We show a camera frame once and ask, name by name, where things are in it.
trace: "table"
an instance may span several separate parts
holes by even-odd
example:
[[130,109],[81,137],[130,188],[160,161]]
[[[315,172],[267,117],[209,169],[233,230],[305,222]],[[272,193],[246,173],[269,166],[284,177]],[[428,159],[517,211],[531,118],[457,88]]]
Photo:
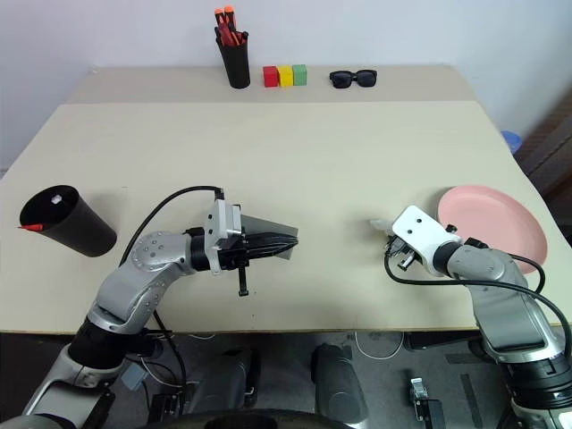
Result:
[[[177,332],[475,328],[463,287],[391,282],[385,237],[368,224],[410,204],[434,214],[445,190],[492,186],[523,203],[549,241],[545,294],[572,313],[572,250],[471,88],[448,66],[377,67],[374,88],[336,90],[330,70],[308,86],[244,90],[221,68],[101,69],[60,105],[0,181],[0,330],[75,332],[131,234],[171,192],[217,185],[243,213],[299,228],[291,260],[238,275],[179,279],[158,310]],[[76,187],[118,233],[88,258],[16,228],[23,204]],[[147,231],[204,222],[212,195],[181,197]],[[417,266],[407,273],[426,278]],[[530,274],[535,282],[535,274]],[[549,319],[556,318],[547,312]]]

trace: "floor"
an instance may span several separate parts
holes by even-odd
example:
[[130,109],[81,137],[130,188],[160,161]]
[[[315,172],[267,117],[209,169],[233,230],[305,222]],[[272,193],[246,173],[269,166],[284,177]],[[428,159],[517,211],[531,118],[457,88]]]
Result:
[[[361,347],[373,355],[391,353],[399,333],[361,332]],[[361,355],[353,332],[293,334],[225,334],[210,340],[188,335],[174,337],[186,359],[189,378],[199,381],[213,357],[237,346],[260,350],[263,359],[257,408],[288,408],[313,411],[314,385],[310,380],[310,356],[324,342],[350,346],[353,364],[366,395],[370,427],[419,429],[408,399],[409,379],[422,377],[430,397],[442,401],[447,427],[495,428],[507,404],[499,368],[474,357],[466,343],[408,351],[390,360],[377,361]],[[25,335],[0,337],[0,412],[4,421],[21,413],[27,399],[51,366],[61,344]],[[176,371],[165,347],[156,361]],[[149,393],[168,392],[169,387],[147,378]],[[114,387],[117,399],[105,428],[139,427],[147,421],[145,392],[128,391],[121,382]]]

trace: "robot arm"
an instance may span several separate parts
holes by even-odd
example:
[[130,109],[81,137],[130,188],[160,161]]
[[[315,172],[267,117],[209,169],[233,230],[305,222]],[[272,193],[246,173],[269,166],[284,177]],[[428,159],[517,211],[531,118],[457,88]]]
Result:
[[223,199],[215,200],[205,228],[142,237],[125,263],[104,280],[86,320],[60,352],[24,409],[24,417],[6,422],[6,427],[31,427],[30,422],[42,427],[37,425],[41,419],[46,427],[58,421],[75,427],[92,423],[99,408],[110,406],[107,388],[122,369],[131,339],[144,328],[173,282],[197,271],[219,274],[238,268],[240,295],[245,296],[249,260],[277,255],[297,243],[286,234],[246,235],[240,207]]
[[[455,230],[451,225],[444,229],[410,206],[388,231],[387,257],[405,255],[398,263],[404,271],[418,261],[435,276],[528,287],[510,255],[474,239],[463,244]],[[540,306],[513,290],[467,288],[484,349],[500,364],[521,423],[528,428],[572,428],[572,369]]]

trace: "black cup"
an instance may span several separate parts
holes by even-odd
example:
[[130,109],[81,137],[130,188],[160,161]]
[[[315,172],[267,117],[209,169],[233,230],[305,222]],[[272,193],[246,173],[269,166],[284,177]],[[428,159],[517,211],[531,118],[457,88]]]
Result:
[[20,224],[41,223],[38,233],[72,248],[86,257],[100,257],[117,241],[117,235],[71,186],[44,189],[20,212]]
[[233,88],[242,89],[250,85],[250,69],[248,68],[248,41],[238,46],[216,44],[223,56],[224,68]]

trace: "wooden block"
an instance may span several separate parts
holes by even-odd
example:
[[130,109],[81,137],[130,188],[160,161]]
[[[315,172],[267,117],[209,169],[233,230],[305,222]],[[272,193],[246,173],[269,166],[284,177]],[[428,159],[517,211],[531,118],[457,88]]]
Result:
[[278,76],[281,87],[291,87],[294,85],[294,72],[291,65],[279,65]]
[[294,72],[294,86],[304,86],[307,82],[307,70],[305,64],[294,64],[292,65],[292,71]]
[[265,87],[277,87],[278,86],[278,69],[275,65],[267,65],[262,68],[262,73],[265,77]]

